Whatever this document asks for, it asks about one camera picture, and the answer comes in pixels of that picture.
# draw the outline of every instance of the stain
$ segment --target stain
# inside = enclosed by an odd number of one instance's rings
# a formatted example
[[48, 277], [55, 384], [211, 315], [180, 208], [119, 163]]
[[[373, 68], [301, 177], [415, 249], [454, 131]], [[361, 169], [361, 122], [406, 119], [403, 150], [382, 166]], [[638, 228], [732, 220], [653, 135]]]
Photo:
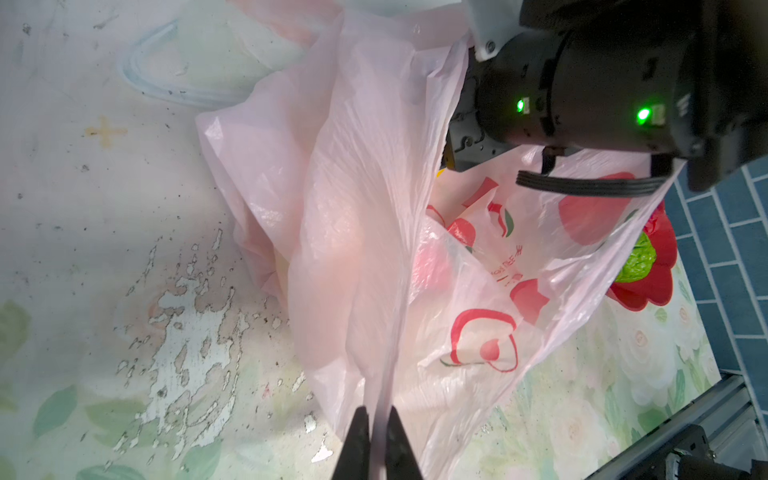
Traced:
[[101, 30], [101, 29], [103, 29], [104, 27], [107, 26], [107, 24], [109, 22], [112, 22], [113, 20], [115, 20], [119, 16], [120, 16], [120, 14], [118, 13], [116, 15], [112, 15], [110, 18], [107, 18], [102, 23], [97, 23], [96, 25], [94, 25], [94, 30]]
[[85, 129], [85, 134], [92, 137], [99, 135], [101, 137], [101, 147], [110, 148], [112, 146], [112, 135], [125, 135], [128, 133], [127, 128], [111, 128], [109, 126], [109, 120], [101, 115], [99, 118], [99, 128], [88, 127]]

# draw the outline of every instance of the orange mark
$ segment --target orange mark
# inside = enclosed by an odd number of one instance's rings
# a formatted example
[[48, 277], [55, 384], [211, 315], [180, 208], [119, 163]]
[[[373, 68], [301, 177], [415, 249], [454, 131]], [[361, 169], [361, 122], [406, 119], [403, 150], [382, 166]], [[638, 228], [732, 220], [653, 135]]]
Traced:
[[101, 135], [100, 143], [102, 148], [109, 148], [112, 146], [112, 139], [110, 138], [110, 135], [125, 135], [128, 133], [127, 128], [110, 128], [109, 120], [107, 120], [104, 115], [101, 115], [98, 120], [99, 128], [88, 127], [85, 129], [85, 134], [89, 136]]

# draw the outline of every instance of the green leaf print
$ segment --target green leaf print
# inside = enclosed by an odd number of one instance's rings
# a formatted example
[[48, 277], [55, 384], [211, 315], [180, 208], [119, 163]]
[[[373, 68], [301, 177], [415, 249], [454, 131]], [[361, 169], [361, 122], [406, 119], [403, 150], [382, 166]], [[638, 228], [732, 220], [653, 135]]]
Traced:
[[112, 465], [104, 470], [103, 465], [94, 465], [78, 472], [74, 480], [146, 480], [144, 476], [125, 465]]
[[685, 364], [688, 366], [688, 372], [690, 372], [690, 379], [694, 383], [694, 389], [696, 390], [697, 396], [701, 393], [706, 392], [709, 389], [709, 386], [707, 386], [707, 377], [704, 375], [704, 372], [701, 371], [701, 368], [699, 367], [698, 362], [696, 361], [698, 359], [698, 355], [696, 355], [692, 359], [688, 359]]
[[73, 386], [59, 390], [49, 396], [38, 409], [32, 431], [39, 439], [51, 430], [64, 425], [78, 406], [78, 390]]
[[208, 480], [219, 465], [221, 440], [204, 447], [193, 447], [181, 461], [176, 480]]
[[141, 421], [137, 420], [136, 416], [144, 409], [144, 404], [138, 400], [115, 399], [85, 407], [85, 415], [91, 423], [104, 430], [94, 435], [102, 445], [114, 446], [125, 434], [129, 439], [135, 439], [136, 435], [139, 435], [137, 446], [145, 447], [151, 445], [157, 437], [157, 426], [160, 422], [154, 420], [141, 426]]
[[0, 457], [0, 480], [16, 480], [16, 469], [6, 457]]
[[638, 415], [637, 423], [640, 424], [640, 428], [643, 429], [643, 432], [648, 433], [661, 425], [661, 423], [668, 418], [667, 414], [661, 410], [651, 409]]
[[504, 210], [504, 223], [507, 224], [507, 234], [504, 237], [512, 235], [512, 231], [515, 229], [515, 222], [512, 221], [512, 215], [509, 214], [509, 210]]
[[682, 369], [677, 370], [674, 379], [674, 393], [670, 392], [670, 399], [672, 412], [677, 412], [683, 408], [685, 403], [685, 372]]
[[608, 387], [605, 393], [605, 419], [608, 420], [608, 425], [617, 432], [621, 425], [621, 410], [619, 409], [618, 402], [616, 401], [616, 394], [614, 393], [614, 387]]
[[554, 470], [554, 460], [552, 457], [547, 457], [541, 462], [539, 478], [541, 480], [558, 480], [560, 478]]
[[0, 412], [15, 412], [16, 404], [11, 397], [11, 386], [8, 383], [0, 385]]
[[656, 313], [654, 314], [654, 316], [656, 317], [656, 320], [659, 321], [659, 323], [667, 322], [667, 311], [663, 308], [656, 310]]
[[27, 341], [30, 316], [15, 302], [0, 306], [0, 368]]
[[693, 305], [694, 302], [691, 299], [690, 292], [688, 292], [688, 288], [685, 287], [685, 283], [683, 282], [683, 280], [678, 280], [677, 286], [680, 287], [680, 293], [683, 294], [683, 298], [685, 299], [685, 301]]

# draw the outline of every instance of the printed plastic bag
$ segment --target printed plastic bag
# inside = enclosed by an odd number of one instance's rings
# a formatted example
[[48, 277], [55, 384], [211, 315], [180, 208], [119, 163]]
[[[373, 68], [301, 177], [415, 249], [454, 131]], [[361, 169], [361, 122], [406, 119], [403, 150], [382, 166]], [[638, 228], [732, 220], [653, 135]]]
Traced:
[[[437, 177], [466, 31], [456, 7], [344, 12], [245, 103], [197, 119], [235, 238], [254, 280], [287, 305], [333, 428], [343, 437], [360, 405], [375, 413], [373, 472], [394, 405], [425, 478], [447, 478], [493, 405], [587, 321], [666, 191], [516, 186], [519, 170], [540, 168], [537, 147]], [[560, 163], [562, 177], [650, 168], [615, 152]]]

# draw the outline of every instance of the white flower pattern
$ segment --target white flower pattern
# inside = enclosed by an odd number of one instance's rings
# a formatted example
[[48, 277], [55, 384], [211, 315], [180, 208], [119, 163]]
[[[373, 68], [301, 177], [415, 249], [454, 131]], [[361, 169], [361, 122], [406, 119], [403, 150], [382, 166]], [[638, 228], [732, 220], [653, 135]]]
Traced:
[[680, 347], [680, 357], [686, 362], [699, 348], [704, 338], [704, 327], [696, 318], [691, 318], [685, 306], [670, 315], [672, 338]]
[[582, 480], [600, 466], [607, 438], [589, 402], [571, 396], [552, 412], [549, 438], [560, 480]]
[[665, 406], [677, 373], [669, 332], [652, 316], [617, 316], [616, 325], [621, 369], [631, 383], [632, 398], [641, 406]]

